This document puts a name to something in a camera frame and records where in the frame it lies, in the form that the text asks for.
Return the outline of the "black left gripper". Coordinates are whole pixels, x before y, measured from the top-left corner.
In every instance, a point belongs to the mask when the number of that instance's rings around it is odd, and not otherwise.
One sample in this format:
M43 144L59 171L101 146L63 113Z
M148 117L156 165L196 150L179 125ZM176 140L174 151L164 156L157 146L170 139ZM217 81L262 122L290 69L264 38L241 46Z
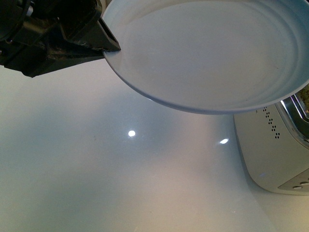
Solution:
M98 0L2 0L1 66L35 77L120 51L100 15Z

